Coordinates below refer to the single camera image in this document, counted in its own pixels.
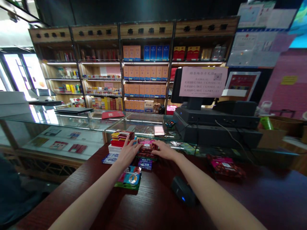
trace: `wicker basket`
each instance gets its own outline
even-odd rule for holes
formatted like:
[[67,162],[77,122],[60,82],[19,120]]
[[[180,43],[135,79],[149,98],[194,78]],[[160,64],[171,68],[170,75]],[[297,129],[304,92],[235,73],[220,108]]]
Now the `wicker basket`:
[[302,136],[303,123],[304,123],[304,121],[302,120],[274,116],[274,117],[270,117],[270,121],[274,129],[286,130],[288,131],[287,135],[289,136],[294,136],[294,137]]

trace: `qr code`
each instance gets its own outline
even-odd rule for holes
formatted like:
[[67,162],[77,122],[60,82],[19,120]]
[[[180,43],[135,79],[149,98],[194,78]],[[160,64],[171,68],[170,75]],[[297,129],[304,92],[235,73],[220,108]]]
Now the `qr code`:
[[214,81],[221,81],[222,80],[222,74],[221,73],[215,73],[213,80]]

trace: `pink wall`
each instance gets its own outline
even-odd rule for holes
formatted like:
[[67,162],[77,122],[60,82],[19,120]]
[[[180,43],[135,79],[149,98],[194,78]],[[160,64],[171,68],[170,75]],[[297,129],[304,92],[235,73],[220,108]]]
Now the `pink wall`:
[[[294,85],[281,85],[284,76],[298,79]],[[272,110],[294,110],[295,118],[302,118],[307,111],[307,49],[289,49],[280,55],[259,105],[263,101],[272,101]]]

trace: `wooden sign board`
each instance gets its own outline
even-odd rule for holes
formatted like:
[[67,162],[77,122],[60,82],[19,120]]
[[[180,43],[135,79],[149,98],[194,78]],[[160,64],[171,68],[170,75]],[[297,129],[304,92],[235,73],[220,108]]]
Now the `wooden sign board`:
[[128,23],[120,25],[121,39],[171,38],[173,22]]
[[179,21],[176,23],[175,37],[234,35],[238,22],[239,17]]
[[68,27],[29,29],[29,33],[33,43],[71,41]]
[[72,27],[72,31],[76,42],[118,39],[116,24]]

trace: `hand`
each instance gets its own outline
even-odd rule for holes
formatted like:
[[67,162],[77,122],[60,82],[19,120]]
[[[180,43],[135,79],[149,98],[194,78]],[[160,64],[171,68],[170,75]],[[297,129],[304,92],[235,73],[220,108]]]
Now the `hand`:
[[153,144],[157,145],[160,148],[160,151],[153,150],[151,153],[164,159],[174,161],[175,157],[180,154],[163,141],[154,141]]
[[131,140],[130,143],[127,145],[129,141],[130,134],[127,136],[124,147],[122,148],[118,159],[115,163],[118,163],[123,170],[125,170],[132,160],[134,159],[135,155],[138,153],[139,149],[142,147],[142,144],[133,145],[136,140]]

